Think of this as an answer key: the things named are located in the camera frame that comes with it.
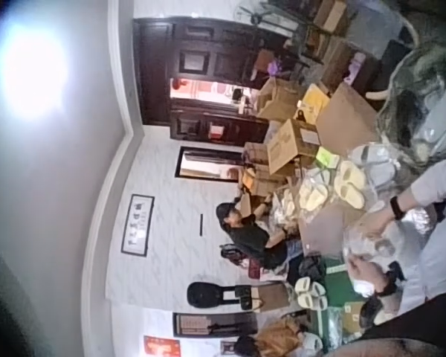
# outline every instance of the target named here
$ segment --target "bright light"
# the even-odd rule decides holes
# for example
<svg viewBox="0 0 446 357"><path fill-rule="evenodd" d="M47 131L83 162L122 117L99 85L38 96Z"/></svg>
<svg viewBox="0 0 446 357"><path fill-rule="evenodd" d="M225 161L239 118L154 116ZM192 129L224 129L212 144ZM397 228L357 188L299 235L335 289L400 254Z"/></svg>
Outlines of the bright light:
<svg viewBox="0 0 446 357"><path fill-rule="evenodd" d="M37 118L59 107L68 77L61 45L49 33L14 28L1 57L4 92L16 114Z"/></svg>

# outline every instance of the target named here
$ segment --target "black watch strap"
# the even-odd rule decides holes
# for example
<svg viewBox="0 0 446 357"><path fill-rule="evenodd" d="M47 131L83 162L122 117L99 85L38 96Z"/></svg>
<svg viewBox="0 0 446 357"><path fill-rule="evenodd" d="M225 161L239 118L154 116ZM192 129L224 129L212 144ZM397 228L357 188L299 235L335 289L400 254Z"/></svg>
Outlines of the black watch strap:
<svg viewBox="0 0 446 357"><path fill-rule="evenodd" d="M403 219L405 212L400 209L400 205L398 204L398 197L392 197L390 199L390 206L392 207L393 215L395 216L395 220L400 221Z"/></svg>
<svg viewBox="0 0 446 357"><path fill-rule="evenodd" d="M388 285L385 287L385 289L382 292L375 293L379 298L383 298L385 296L390 296L395 294L397 289L397 286L395 284L395 281L390 279L388 282Z"/></svg>

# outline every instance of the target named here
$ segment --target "framed calligraphy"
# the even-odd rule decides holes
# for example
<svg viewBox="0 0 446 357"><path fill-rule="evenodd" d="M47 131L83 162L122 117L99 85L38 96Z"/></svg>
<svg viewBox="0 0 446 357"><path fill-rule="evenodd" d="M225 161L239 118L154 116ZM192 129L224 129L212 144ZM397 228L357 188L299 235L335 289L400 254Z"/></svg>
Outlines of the framed calligraphy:
<svg viewBox="0 0 446 357"><path fill-rule="evenodd" d="M121 253L147 256L154 200L153 196L132 194L124 226Z"/></svg>

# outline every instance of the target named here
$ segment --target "red poster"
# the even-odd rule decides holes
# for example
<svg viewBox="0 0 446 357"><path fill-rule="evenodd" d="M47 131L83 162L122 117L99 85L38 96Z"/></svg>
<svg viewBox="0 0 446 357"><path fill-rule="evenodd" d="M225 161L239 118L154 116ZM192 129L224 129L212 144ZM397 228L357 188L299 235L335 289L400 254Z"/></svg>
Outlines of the red poster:
<svg viewBox="0 0 446 357"><path fill-rule="evenodd" d="M150 356L181 357L179 340L144 336L143 346L146 354Z"/></svg>

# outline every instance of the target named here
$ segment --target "purple object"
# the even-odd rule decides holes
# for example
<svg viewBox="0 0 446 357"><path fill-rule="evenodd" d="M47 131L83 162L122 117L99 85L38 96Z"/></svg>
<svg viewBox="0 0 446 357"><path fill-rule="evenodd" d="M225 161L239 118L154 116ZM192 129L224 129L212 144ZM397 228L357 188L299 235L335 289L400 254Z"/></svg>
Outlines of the purple object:
<svg viewBox="0 0 446 357"><path fill-rule="evenodd" d="M268 64L268 73L271 77L277 76L281 72L281 63L278 59Z"/></svg>

